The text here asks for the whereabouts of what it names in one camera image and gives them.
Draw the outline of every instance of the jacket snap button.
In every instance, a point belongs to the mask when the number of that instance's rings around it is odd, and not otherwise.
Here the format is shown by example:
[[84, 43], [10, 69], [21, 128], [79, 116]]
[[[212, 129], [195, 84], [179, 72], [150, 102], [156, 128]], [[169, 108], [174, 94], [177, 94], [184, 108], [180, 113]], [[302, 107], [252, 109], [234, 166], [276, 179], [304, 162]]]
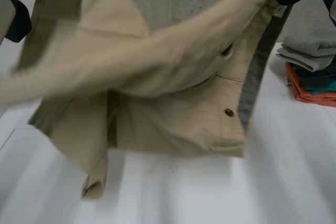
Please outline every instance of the jacket snap button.
[[230, 116], [230, 117], [232, 117], [232, 116], [235, 115], [235, 113], [234, 113], [231, 109], [226, 109], [226, 110], [225, 110], [225, 114], [226, 114], [227, 116]]

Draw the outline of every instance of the stack of folded clothes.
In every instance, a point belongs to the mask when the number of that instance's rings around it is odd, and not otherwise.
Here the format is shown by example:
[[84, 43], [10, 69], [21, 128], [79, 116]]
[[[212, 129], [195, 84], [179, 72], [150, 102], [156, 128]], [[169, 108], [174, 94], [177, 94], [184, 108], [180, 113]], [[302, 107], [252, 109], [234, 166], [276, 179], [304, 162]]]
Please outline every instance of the stack of folded clothes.
[[296, 100], [336, 107], [335, 55], [335, 28], [284, 39], [277, 56], [286, 61]]

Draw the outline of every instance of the seam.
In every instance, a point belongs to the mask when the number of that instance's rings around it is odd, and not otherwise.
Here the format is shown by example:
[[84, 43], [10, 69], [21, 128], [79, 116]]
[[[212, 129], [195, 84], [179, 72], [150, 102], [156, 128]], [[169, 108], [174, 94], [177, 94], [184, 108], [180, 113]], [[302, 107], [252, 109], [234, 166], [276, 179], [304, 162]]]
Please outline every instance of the seam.
[[216, 74], [216, 76], [220, 77], [220, 78], [223, 78], [223, 79], [226, 79], [226, 80], [230, 80], [230, 81], [236, 81], [236, 82], [239, 82], [239, 83], [244, 83], [243, 81], [238, 81], [238, 80], [235, 80], [233, 78], [228, 78], [228, 77], [224, 77], [220, 74]]

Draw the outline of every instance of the beige jacket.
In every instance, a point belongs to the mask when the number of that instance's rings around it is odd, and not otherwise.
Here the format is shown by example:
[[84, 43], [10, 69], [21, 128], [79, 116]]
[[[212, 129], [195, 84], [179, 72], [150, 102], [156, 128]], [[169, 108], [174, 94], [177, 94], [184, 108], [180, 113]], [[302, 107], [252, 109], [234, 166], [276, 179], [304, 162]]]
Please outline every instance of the beige jacket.
[[242, 156], [278, 8], [222, 0], [150, 31], [132, 0], [36, 0], [0, 104], [44, 97], [30, 123], [89, 174], [83, 198], [103, 193], [108, 146]]

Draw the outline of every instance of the white surface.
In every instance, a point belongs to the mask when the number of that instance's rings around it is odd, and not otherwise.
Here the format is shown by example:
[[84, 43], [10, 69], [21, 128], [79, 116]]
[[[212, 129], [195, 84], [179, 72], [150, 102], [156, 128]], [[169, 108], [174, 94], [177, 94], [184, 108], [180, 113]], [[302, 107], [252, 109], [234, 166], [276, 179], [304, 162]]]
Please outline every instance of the white surface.
[[24, 126], [33, 109], [6, 113], [0, 224], [335, 223], [336, 110], [295, 101], [284, 74], [272, 57], [244, 159], [110, 151], [97, 202], [79, 199], [85, 174]]

